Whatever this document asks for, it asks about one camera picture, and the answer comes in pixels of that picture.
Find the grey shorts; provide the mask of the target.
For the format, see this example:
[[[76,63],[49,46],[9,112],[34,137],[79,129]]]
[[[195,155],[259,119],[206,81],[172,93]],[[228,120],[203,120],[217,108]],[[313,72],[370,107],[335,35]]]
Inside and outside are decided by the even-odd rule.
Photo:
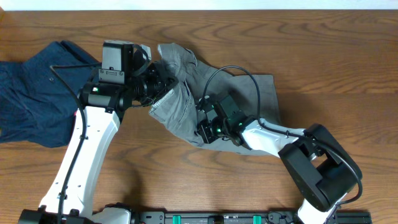
[[[217,71],[198,60],[195,54],[178,44],[160,44],[157,47],[161,64],[175,76],[177,85],[152,105],[149,114],[176,137],[192,146],[214,151],[235,152],[242,155],[262,156],[262,151],[252,151],[235,146],[231,141],[217,139],[211,144],[203,142],[195,131],[200,119],[196,104],[203,94],[217,100],[230,94],[247,115],[259,113],[273,124],[281,124],[277,93],[272,75],[233,76]]]

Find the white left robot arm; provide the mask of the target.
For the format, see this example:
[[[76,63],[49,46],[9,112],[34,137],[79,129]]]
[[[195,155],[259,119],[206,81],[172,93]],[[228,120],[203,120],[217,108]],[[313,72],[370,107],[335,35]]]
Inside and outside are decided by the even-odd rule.
[[[100,212],[93,197],[108,147],[133,101],[142,107],[158,102],[178,80],[160,61],[128,73],[102,67],[98,82],[88,81],[74,97],[74,130],[57,176],[38,209],[24,209],[19,223],[139,223],[139,215],[115,203]]]

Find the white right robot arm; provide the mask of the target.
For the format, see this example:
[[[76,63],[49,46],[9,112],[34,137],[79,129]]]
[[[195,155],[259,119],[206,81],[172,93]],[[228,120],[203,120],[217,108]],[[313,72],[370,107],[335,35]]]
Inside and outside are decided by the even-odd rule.
[[[204,143],[229,139],[248,152],[279,158],[304,197],[297,212],[301,223],[328,223],[338,208],[360,198],[362,172],[333,135],[320,124],[292,129],[248,116],[231,96],[200,99],[204,115],[197,133]]]

